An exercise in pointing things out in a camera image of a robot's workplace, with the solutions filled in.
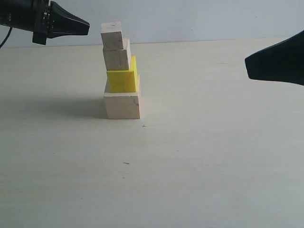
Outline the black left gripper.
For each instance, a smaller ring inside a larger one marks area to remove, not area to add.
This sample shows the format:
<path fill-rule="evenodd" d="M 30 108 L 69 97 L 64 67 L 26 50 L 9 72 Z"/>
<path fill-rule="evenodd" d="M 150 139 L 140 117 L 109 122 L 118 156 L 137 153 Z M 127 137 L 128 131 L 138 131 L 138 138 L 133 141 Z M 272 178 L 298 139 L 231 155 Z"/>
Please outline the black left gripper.
<path fill-rule="evenodd" d="M 48 0 L 1 0 L 0 24 L 32 32 L 32 42 L 41 45 L 48 37 L 86 36 L 90 29 L 87 21 Z"/>

